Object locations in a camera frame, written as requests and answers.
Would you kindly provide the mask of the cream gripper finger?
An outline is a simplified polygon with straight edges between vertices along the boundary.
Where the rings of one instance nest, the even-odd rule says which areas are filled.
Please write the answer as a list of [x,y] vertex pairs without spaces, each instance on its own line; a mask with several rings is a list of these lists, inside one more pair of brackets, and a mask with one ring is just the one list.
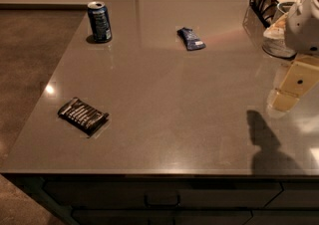
[[272,92],[270,106],[280,112],[290,111],[319,83],[319,58],[298,55],[287,67],[279,86]]

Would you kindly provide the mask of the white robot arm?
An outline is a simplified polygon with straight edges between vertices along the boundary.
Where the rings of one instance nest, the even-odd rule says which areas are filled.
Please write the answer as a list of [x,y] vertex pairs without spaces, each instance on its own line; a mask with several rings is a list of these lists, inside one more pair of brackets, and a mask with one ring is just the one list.
[[296,0],[271,29],[296,53],[270,103],[287,112],[319,82],[319,0]]

